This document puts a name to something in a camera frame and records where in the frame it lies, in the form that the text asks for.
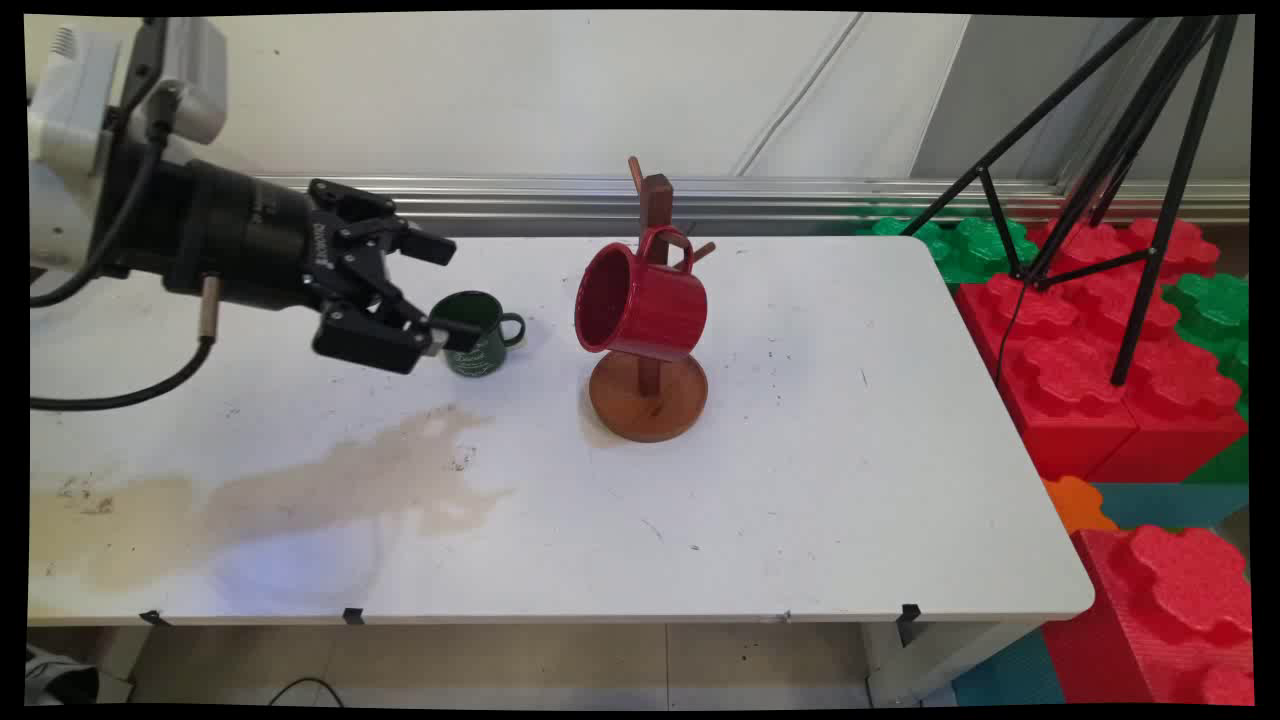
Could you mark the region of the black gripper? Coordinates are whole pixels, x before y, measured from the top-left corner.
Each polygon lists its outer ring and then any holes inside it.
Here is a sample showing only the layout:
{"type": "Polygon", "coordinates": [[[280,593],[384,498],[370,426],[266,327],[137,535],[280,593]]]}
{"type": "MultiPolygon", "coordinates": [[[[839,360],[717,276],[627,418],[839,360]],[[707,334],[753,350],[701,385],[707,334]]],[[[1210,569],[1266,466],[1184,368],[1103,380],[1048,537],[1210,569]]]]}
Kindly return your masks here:
{"type": "Polygon", "coordinates": [[[324,357],[398,374],[419,359],[466,352],[483,337],[474,323],[431,316],[388,281],[366,290],[339,268],[358,249],[399,252],[445,266],[457,245],[430,233],[396,201],[333,179],[301,193],[211,163],[165,165],[165,288],[196,296],[221,282],[225,301],[265,310],[320,309],[311,350],[324,357]]]}

